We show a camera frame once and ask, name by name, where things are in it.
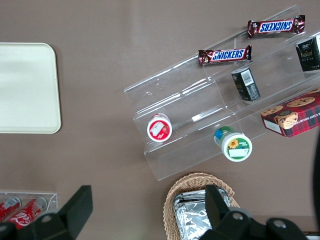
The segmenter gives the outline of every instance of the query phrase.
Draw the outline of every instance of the black box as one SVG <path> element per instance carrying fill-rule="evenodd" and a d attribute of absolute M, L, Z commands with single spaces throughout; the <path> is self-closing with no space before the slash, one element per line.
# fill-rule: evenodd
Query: black box
<path fill-rule="evenodd" d="M 304 72 L 320 69 L 320 34 L 298 41 L 295 48 Z"/>
<path fill-rule="evenodd" d="M 249 67 L 233 71 L 231 75 L 243 100 L 252 102 L 260 98 L 258 87 Z"/>

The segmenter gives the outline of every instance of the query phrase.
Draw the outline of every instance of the cookie box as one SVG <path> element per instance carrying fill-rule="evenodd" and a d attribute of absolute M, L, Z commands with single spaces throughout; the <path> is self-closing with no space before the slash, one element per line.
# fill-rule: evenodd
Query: cookie box
<path fill-rule="evenodd" d="M 320 87 L 261 112 L 266 129 L 293 137 L 320 125 Z"/>

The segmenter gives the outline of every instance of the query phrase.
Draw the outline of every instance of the white tray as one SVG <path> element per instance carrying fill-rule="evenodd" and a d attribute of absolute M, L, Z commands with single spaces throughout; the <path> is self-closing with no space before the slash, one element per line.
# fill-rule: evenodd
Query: white tray
<path fill-rule="evenodd" d="M 54 50 L 0 42 L 0 133 L 53 134 L 60 127 Z"/>

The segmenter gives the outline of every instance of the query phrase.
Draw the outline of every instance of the snickers logo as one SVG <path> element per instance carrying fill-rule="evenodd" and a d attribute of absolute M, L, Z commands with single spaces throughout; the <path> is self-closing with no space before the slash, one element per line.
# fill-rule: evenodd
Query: snickers logo
<path fill-rule="evenodd" d="M 293 19 L 275 22 L 262 22 L 259 28 L 259 33 L 290 31 L 293 27 L 293 23 Z"/>
<path fill-rule="evenodd" d="M 214 51 L 211 60 L 212 61 L 237 60 L 237 59 L 242 59 L 244 55 L 245 55 L 245 49 Z"/>

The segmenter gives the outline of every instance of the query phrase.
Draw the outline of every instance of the round plastic container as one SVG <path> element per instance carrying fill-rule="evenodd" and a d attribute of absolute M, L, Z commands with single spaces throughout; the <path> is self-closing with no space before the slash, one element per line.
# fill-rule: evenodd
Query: round plastic container
<path fill-rule="evenodd" d="M 219 128 L 214 134 L 214 141 L 221 148 L 226 158 L 232 162 L 242 162 L 252 152 L 250 139 L 229 126 Z"/>
<path fill-rule="evenodd" d="M 157 113 L 153 115 L 148 123 L 147 133 L 151 140 L 155 142 L 164 142 L 172 134 L 172 125 L 167 115 Z"/>

